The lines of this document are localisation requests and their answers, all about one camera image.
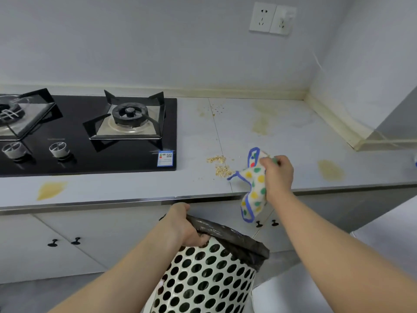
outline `trash can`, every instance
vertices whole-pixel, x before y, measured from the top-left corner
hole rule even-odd
[[[229,227],[187,219],[211,238],[202,247],[181,247],[162,277],[151,313],[242,313],[269,249]]]

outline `electrical socket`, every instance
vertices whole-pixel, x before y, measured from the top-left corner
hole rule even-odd
[[[279,5],[276,7],[274,19],[271,23],[270,33],[288,35],[294,25],[297,9]]]
[[[276,4],[255,2],[249,31],[269,32]]]

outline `person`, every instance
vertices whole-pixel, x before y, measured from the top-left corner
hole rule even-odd
[[[298,200],[291,192],[294,169],[289,159],[276,159],[278,165],[261,159],[267,200],[332,310],[417,312],[417,283]],[[189,207],[174,204],[126,257],[50,313],[140,312],[180,247],[209,240],[185,219]]]

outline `gas stove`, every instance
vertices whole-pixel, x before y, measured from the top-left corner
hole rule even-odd
[[[177,100],[104,93],[0,96],[0,176],[175,170]]]

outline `white countertop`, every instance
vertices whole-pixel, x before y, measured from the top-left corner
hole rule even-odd
[[[206,159],[223,154],[240,170],[252,147],[290,158],[293,189],[417,182],[413,151],[355,152],[303,101],[178,98],[177,144],[176,171],[0,178],[0,208],[244,192],[245,183],[216,176]],[[320,160],[339,166],[336,180],[321,175]],[[46,182],[67,183],[38,201]]]

